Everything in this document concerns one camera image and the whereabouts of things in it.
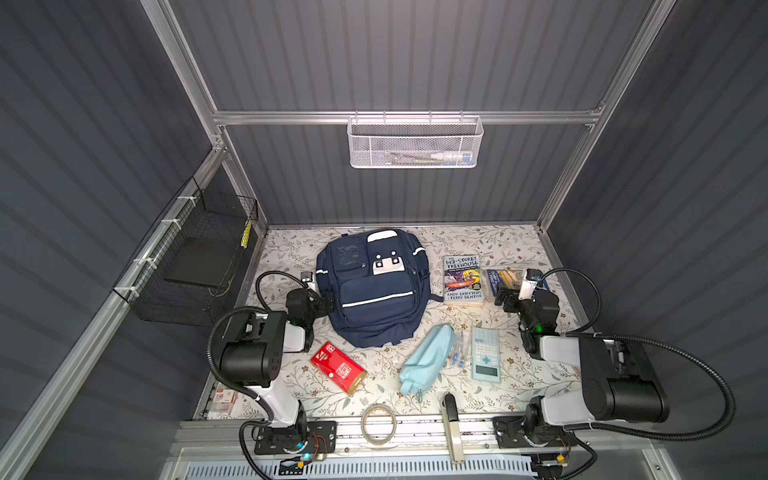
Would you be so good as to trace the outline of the treehouse book light blue cover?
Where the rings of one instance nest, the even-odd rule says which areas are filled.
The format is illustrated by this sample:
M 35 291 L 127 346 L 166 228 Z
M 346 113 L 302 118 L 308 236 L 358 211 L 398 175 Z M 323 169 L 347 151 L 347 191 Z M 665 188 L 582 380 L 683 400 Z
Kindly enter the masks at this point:
M 481 305 L 483 276 L 478 255 L 452 255 L 443 259 L 443 300 L 446 304 Z

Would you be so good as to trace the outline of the treehouse book dark blue cover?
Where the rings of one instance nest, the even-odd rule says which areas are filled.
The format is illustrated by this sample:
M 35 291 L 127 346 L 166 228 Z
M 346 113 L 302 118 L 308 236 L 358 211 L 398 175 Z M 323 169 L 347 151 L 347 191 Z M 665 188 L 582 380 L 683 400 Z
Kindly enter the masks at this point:
M 495 305 L 501 305 L 507 297 L 513 296 L 506 290 L 516 291 L 515 296 L 521 300 L 532 299 L 535 290 L 549 291 L 547 281 L 542 280 L 543 272 L 538 269 L 494 267 L 485 269 L 484 273 Z

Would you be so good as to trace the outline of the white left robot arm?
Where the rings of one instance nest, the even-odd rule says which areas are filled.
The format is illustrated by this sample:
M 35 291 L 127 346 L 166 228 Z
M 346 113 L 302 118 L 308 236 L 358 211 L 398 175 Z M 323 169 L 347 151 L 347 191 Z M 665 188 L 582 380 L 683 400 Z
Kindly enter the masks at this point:
M 286 296 L 286 308 L 269 308 L 261 293 L 261 282 L 268 276 L 282 276 L 298 284 Z M 211 327 L 205 358 L 214 379 L 224 387 L 253 400 L 263 411 L 260 420 L 245 420 L 238 430 L 240 450 L 261 479 L 269 475 L 254 459 L 246 433 L 264 429 L 296 438 L 290 460 L 296 470 L 311 461 L 304 450 L 310 428 L 301 401 L 280 379 L 286 352 L 306 352 L 314 341 L 315 320 L 329 313 L 326 299 L 317 292 L 314 275 L 305 271 L 296 277 L 284 271 L 268 270 L 255 281 L 259 304 L 236 307 L 219 317 Z

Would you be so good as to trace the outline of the navy blue backpack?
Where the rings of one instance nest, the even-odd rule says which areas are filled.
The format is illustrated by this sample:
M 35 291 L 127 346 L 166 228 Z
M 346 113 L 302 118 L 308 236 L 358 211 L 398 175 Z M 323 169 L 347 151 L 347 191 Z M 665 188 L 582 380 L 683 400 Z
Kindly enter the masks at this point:
M 344 234 L 316 258 L 319 294 L 332 302 L 334 331 L 356 348 L 396 345 L 419 328 L 431 291 L 426 249 L 412 233 Z

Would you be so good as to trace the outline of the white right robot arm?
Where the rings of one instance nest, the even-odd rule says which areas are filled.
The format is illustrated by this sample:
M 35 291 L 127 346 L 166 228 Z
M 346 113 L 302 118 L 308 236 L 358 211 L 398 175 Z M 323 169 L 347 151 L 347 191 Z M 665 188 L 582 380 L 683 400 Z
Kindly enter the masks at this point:
M 560 299 L 545 288 L 556 269 L 528 269 L 513 283 L 492 288 L 495 305 L 518 317 L 525 352 L 533 360 L 576 367 L 581 386 L 557 396 L 535 395 L 521 414 L 499 416 L 492 425 L 501 449 L 534 448 L 533 471 L 542 479 L 574 479 L 590 469 L 598 454 L 580 431 L 606 431 L 648 440 L 692 442 L 724 431 L 734 420 L 736 400 L 726 380 L 704 360 L 666 342 L 636 335 L 591 332 L 595 320 L 560 334 Z M 720 417 L 692 432 L 646 430 L 665 422 L 670 402 L 646 352 L 653 347 L 677 355 L 709 376 L 724 399 Z

